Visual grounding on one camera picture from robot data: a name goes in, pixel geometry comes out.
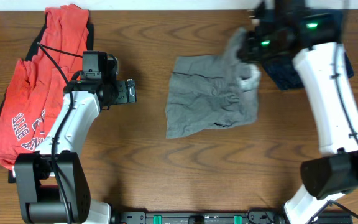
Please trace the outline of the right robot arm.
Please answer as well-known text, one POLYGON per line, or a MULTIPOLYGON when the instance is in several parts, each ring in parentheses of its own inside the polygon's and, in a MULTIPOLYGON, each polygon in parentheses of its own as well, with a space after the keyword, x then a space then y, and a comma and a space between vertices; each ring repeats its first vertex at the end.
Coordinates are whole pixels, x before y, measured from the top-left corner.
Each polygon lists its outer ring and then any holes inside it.
POLYGON ((286 56, 298 73, 313 112, 320 158, 300 167, 301 187, 274 217, 275 223, 316 223, 324 210, 358 189, 358 107, 346 69, 344 20, 318 13, 304 1, 261 1, 257 21, 239 49, 243 62, 286 56))

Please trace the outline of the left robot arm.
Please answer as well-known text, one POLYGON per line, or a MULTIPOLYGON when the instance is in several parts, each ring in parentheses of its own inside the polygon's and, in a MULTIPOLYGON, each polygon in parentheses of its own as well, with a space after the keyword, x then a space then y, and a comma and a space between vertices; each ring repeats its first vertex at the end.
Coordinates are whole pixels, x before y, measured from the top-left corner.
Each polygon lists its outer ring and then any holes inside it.
POLYGON ((111 206, 93 200, 80 163, 86 135, 101 110, 135 103, 133 79, 118 80, 112 54, 83 52, 82 69, 63 89, 63 106, 47 137, 14 164, 26 223, 114 223, 111 206))

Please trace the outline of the grey shorts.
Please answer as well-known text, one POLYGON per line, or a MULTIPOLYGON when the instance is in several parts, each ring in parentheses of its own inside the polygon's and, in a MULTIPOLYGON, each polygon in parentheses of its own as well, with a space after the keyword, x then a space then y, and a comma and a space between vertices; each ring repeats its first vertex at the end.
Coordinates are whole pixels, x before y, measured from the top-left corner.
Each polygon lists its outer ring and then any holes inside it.
POLYGON ((177 57, 165 108, 168 139, 257 120, 261 72, 237 57, 246 33, 236 30, 220 54, 177 57))

